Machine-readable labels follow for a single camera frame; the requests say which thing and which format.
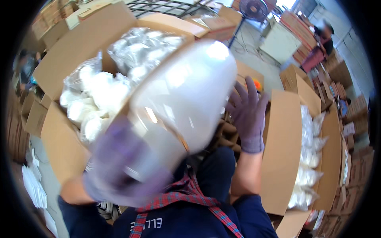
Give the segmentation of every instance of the red plaid apron strap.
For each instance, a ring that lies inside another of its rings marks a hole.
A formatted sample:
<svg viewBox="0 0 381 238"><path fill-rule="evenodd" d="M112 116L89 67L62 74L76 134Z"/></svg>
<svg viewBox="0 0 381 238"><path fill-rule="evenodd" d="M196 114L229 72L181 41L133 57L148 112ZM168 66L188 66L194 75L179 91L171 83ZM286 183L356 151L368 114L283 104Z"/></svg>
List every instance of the red plaid apron strap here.
<svg viewBox="0 0 381 238"><path fill-rule="evenodd" d="M194 173L191 174L191 177L189 177L188 173L185 173L184 177L180 181L170 184L166 190L171 190L171 188L180 186L183 186L181 190L162 193L153 199L147 206L136 209L139 214L136 217L134 228L130 232L129 238L141 237L148 216L148 211L165 207L177 201L186 201L189 203L207 206L213 215L217 217L231 232L233 232L236 237L243 238L237 226L229 219L226 213L224 213L217 206L219 204L217 199L206 197L202 194Z"/></svg>

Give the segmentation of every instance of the metal rack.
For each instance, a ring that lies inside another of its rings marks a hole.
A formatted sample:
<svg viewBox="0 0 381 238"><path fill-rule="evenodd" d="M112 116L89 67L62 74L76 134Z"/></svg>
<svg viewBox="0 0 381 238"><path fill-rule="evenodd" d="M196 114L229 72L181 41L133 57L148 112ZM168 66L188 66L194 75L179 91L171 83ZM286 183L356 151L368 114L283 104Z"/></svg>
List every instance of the metal rack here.
<svg viewBox="0 0 381 238"><path fill-rule="evenodd" d="M147 13L164 13L182 18L188 14L194 14L199 9L215 13L215 11L206 6L211 1L213 0L199 0L194 4L190 4L172 0L135 0L127 3L127 6L134 13L135 17L142 17Z"/></svg>

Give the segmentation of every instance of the standing fan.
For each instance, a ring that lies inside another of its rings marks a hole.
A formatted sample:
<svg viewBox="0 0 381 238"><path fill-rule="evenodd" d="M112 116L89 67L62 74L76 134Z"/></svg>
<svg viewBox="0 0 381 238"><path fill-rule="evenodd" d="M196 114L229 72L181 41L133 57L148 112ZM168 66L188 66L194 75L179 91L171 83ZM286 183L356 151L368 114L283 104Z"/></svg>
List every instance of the standing fan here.
<svg viewBox="0 0 381 238"><path fill-rule="evenodd" d="M228 48L232 46L235 36L237 35L245 19L262 22L269 14L267 5L262 0L241 0L241 2L239 3L239 10L243 15L242 20L238 25L237 31L234 33Z"/></svg>

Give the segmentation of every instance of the purple glove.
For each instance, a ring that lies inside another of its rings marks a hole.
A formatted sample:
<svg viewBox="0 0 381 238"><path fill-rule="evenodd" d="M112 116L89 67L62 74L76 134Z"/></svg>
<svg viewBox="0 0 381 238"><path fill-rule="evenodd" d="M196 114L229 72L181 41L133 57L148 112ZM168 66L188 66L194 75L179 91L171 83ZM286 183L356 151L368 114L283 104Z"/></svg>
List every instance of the purple glove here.
<svg viewBox="0 0 381 238"><path fill-rule="evenodd" d="M233 92L230 96L235 107L228 103L226 110L230 112L233 124L241 138L241 149L246 153L258 153L264 150L263 129L265 126L264 114L269 95L262 94L258 100L258 92L251 77L245 78L247 90L240 84L235 84L239 96Z"/></svg>
<svg viewBox="0 0 381 238"><path fill-rule="evenodd" d="M116 119L105 134L92 145L92 169L83 174L83 185L95 201L110 201L122 206L142 207L162 192L172 173L165 167L155 168L141 183L127 173L129 165L144 165L149 146L131 129L130 121Z"/></svg>

